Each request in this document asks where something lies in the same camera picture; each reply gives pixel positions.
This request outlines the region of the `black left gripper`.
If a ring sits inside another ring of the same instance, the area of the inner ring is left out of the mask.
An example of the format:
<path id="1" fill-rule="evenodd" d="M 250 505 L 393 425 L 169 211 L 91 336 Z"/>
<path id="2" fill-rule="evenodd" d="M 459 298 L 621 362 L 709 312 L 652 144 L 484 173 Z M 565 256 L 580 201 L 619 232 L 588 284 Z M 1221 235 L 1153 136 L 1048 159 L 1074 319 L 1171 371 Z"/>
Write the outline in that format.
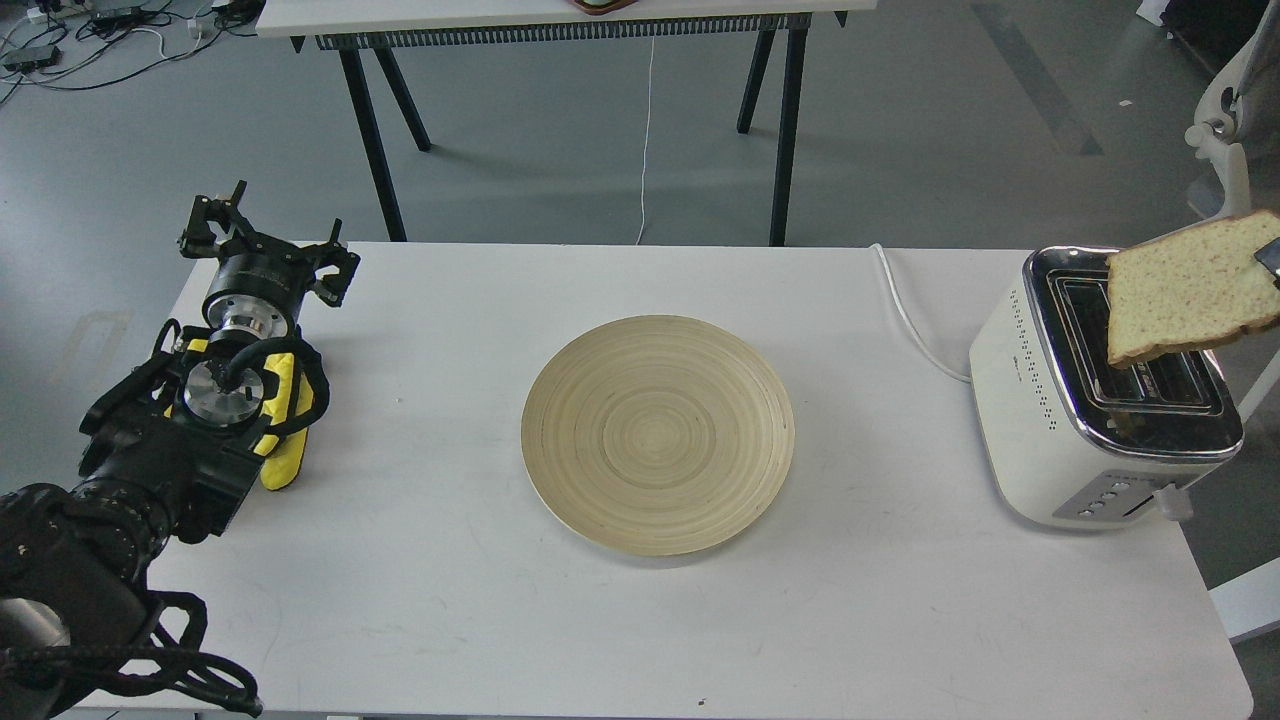
<path id="1" fill-rule="evenodd" d="M 178 237 L 179 254 L 219 259 L 204 301 L 210 328 L 252 337 L 296 334 L 305 296 L 340 307 L 361 258 L 340 241 L 342 222 L 332 224 L 323 243 L 250 241 L 250 222 L 239 210 L 246 190 L 247 182 L 238 181 L 229 197 L 197 195 Z"/>

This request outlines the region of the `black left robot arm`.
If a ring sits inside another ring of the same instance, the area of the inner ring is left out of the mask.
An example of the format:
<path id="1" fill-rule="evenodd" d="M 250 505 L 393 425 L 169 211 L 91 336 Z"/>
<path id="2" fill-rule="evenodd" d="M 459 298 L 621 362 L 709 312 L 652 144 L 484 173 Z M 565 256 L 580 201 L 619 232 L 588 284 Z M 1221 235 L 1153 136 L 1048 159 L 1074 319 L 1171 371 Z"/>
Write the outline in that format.
<path id="1" fill-rule="evenodd" d="M 206 603 L 150 588 L 148 568 L 172 541 L 223 534 L 256 483 L 297 477 L 332 400 L 300 309 L 307 293 L 340 306 L 360 259 L 339 222 L 321 243 L 256 231 L 244 188 L 195 199 L 178 247 L 216 263 L 204 322 L 166 322 L 148 359 L 88 409 L 79 484 L 3 497 L 5 719 L 55 717 L 97 691 L 262 712 L 252 674 L 204 650 Z"/>

